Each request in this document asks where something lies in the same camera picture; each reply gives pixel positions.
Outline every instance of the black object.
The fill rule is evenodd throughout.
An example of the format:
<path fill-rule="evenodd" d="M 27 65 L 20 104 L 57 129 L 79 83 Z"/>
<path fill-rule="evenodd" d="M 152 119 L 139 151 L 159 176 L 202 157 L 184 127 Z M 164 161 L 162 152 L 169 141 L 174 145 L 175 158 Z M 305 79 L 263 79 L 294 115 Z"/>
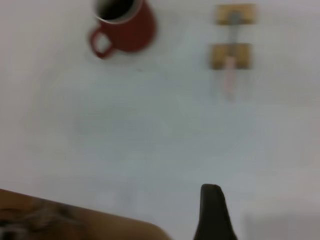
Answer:
<path fill-rule="evenodd" d="M 3 240 L 16 240 L 16 233 L 13 231 L 7 231 L 3 234 Z"/>
<path fill-rule="evenodd" d="M 1 227 L 5 227 L 5 226 L 7 226 L 9 224 L 11 224 L 11 222 L 8 221 L 8 220 L 0 220 L 0 228 Z"/>
<path fill-rule="evenodd" d="M 134 5 L 135 0 L 113 0 L 113 2 L 100 10 L 99 17 L 103 20 L 116 20 L 126 13 Z"/>
<path fill-rule="evenodd" d="M 201 188 L 200 220 L 194 240 L 238 240 L 225 195 L 217 185 L 205 184 Z"/>

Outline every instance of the white surface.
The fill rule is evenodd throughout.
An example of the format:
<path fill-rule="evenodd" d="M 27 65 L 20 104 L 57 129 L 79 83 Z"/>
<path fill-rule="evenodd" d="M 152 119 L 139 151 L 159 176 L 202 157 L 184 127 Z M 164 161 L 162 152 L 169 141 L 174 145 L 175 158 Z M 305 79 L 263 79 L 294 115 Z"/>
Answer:
<path fill-rule="evenodd" d="M 228 2 L 151 3 L 157 42 L 103 62 L 87 46 L 90 2 L 1 2 L 0 188 L 177 240 L 193 238 L 206 183 L 223 188 L 240 239 L 266 197 L 318 205 L 320 3 L 256 1 L 258 24 L 240 36 L 254 69 L 238 74 L 232 102 L 207 61 L 227 38 L 214 6 Z"/>

